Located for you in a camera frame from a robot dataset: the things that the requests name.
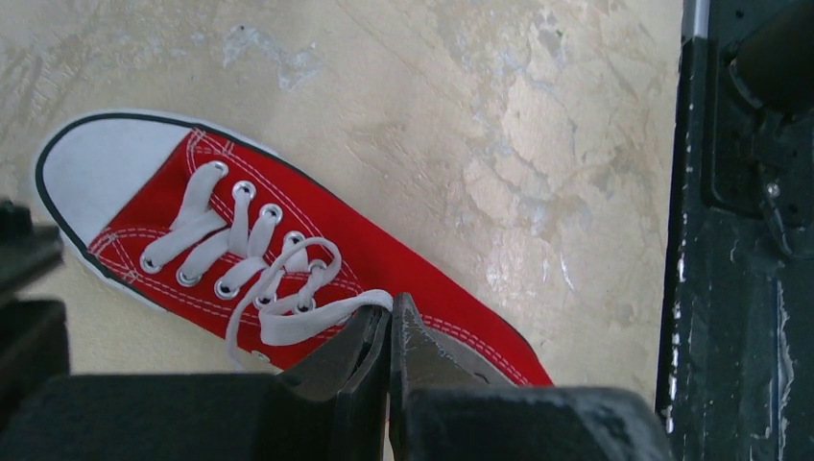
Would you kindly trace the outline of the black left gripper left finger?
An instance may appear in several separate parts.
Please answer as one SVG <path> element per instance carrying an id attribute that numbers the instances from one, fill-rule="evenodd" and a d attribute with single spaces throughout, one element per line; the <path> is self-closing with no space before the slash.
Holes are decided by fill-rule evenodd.
<path id="1" fill-rule="evenodd" d="M 365 307 L 277 374 L 51 380 L 1 434 L 5 460 L 377 460 L 390 317 Z"/>

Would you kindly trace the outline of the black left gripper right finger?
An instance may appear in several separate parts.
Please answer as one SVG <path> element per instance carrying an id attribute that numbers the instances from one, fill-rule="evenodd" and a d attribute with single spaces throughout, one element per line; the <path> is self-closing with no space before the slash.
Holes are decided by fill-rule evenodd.
<path id="1" fill-rule="evenodd" d="M 655 412 L 612 387 L 517 387 L 481 375 L 395 297 L 390 444 L 397 460 L 670 460 Z"/>

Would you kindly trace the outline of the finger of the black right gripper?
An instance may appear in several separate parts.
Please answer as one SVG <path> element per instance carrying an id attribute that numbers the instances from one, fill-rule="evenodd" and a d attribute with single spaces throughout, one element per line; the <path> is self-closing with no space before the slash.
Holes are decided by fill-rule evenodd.
<path id="1" fill-rule="evenodd" d="M 43 383 L 69 373 L 64 302 L 18 294 L 63 262 L 59 229 L 1 202 L 1 419 L 9 420 Z"/>

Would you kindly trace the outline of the white shoelace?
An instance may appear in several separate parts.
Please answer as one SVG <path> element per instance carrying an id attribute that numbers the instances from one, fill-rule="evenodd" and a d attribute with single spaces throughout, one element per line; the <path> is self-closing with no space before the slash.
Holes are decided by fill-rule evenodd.
<path id="1" fill-rule="evenodd" d="M 262 344 L 275 347 L 311 339 L 348 320 L 363 306 L 393 309 L 393 296 L 381 289 L 317 305 L 317 292 L 335 280 L 342 268 L 339 248 L 320 236 L 290 232 L 283 239 L 281 253 L 272 263 L 266 262 L 264 254 L 283 216 L 281 208 L 266 204 L 257 219 L 250 221 L 249 206 L 256 189 L 253 183 L 240 181 L 232 187 L 233 219 L 226 222 L 209 200 L 227 172 L 227 165 L 219 160 L 194 171 L 169 232 L 145 248 L 139 264 L 143 272 L 156 274 L 166 263 L 187 252 L 176 272 L 176 281 L 193 287 L 225 253 L 239 256 L 239 262 L 213 287 L 219 300 L 238 302 L 228 317 L 225 332 L 227 355 L 237 370 L 243 368 L 238 357 L 238 331 L 243 313 L 250 306 L 258 311 Z"/>

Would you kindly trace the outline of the red canvas sneaker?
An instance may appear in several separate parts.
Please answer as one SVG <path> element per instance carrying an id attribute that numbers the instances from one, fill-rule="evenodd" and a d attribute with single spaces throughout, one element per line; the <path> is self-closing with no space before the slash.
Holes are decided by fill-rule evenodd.
<path id="1" fill-rule="evenodd" d="M 227 128 L 145 109 L 91 112 L 64 124 L 44 143 L 34 167 L 36 191 L 70 245 L 99 276 L 225 340 L 238 302 L 219 300 L 213 287 L 239 262 L 236 253 L 221 256 L 193 287 L 176 281 L 187 252 L 156 274 L 143 272 L 139 264 L 145 248 L 169 232 L 194 171 L 214 160 L 224 162 L 228 172 L 209 204 L 226 222 L 233 219 L 232 187 L 240 181 L 256 189 L 250 221 L 266 204 L 281 208 L 266 262 L 281 253 L 290 232 L 320 236 L 339 248 L 342 268 L 317 292 L 317 305 L 372 289 L 385 290 L 394 300 L 406 293 L 449 349 L 485 363 L 481 375 L 519 386 L 550 384 L 533 348 L 507 321 L 276 151 Z M 238 331 L 238 355 L 248 352 L 286 370 L 338 334 L 345 322 L 295 345 L 268 346 L 260 340 L 258 311 L 250 306 Z"/>

